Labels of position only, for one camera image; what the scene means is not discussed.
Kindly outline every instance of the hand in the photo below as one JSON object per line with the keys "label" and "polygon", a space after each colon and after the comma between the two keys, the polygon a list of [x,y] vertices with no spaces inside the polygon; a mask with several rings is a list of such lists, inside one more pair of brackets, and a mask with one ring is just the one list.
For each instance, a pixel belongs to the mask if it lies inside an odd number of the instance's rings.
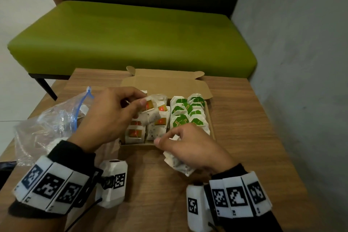
{"label": "hand", "polygon": [[[86,152],[94,152],[104,143],[124,134],[132,118],[146,106],[146,94],[134,87],[107,88],[94,98],[93,105],[68,141]],[[122,108],[121,101],[130,104]]]}
{"label": "hand", "polygon": [[[178,135],[181,141],[171,140]],[[154,140],[156,147],[172,153],[185,164],[196,169],[221,173],[237,165],[231,155],[203,129],[192,123],[172,128],[163,137]]]}

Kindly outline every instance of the cardboard tab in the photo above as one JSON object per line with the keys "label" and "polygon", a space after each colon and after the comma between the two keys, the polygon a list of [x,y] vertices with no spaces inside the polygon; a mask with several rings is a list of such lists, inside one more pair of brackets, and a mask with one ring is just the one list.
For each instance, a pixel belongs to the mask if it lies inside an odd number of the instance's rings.
{"label": "cardboard tab", "polygon": [[128,66],[127,70],[133,76],[122,80],[121,86],[146,89],[148,95],[165,94],[168,98],[173,96],[188,98],[191,94],[198,93],[205,100],[213,97],[206,82],[196,80],[204,75],[202,71],[135,69],[132,66]]}

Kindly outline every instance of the plastic bag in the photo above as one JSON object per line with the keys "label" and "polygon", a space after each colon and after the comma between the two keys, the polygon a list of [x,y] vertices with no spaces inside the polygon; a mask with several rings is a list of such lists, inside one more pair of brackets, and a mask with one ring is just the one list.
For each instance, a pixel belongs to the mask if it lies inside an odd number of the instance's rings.
{"label": "plastic bag", "polygon": [[90,87],[41,115],[21,121],[15,126],[15,151],[19,166],[32,166],[47,155],[58,138],[67,139],[77,129],[78,120],[86,115],[93,103]]}

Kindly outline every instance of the open cardboard box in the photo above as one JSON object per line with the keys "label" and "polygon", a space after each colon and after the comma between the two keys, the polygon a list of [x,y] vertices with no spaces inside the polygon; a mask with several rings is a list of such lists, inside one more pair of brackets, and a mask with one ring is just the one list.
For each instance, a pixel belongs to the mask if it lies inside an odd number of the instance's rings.
{"label": "open cardboard box", "polygon": [[[213,97],[208,85],[205,81],[197,80],[202,77],[202,71],[168,71],[168,70],[151,70],[151,69],[135,69],[132,66],[127,66],[133,76],[124,78],[121,86],[134,86],[139,90],[147,90],[148,96],[152,94],[164,94],[168,97],[169,106],[173,96],[183,96],[188,98],[192,94],[201,94],[204,100]],[[206,120],[209,124],[210,135],[215,139],[213,125],[209,114],[207,102],[205,101],[204,112]],[[153,141],[145,140],[143,144],[126,144],[130,145],[153,145]],[[121,140],[121,145],[124,144],[124,137]]]}

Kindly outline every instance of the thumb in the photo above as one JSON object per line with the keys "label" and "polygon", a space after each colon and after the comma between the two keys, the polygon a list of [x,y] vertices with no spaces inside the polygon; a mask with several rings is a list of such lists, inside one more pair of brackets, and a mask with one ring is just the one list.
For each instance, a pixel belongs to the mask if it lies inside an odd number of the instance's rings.
{"label": "thumb", "polygon": [[125,120],[131,120],[139,111],[146,106],[146,99],[137,99],[122,109],[122,117]]}
{"label": "thumb", "polygon": [[172,152],[173,147],[177,144],[176,140],[171,140],[169,137],[157,138],[154,140],[154,145],[162,151]]}

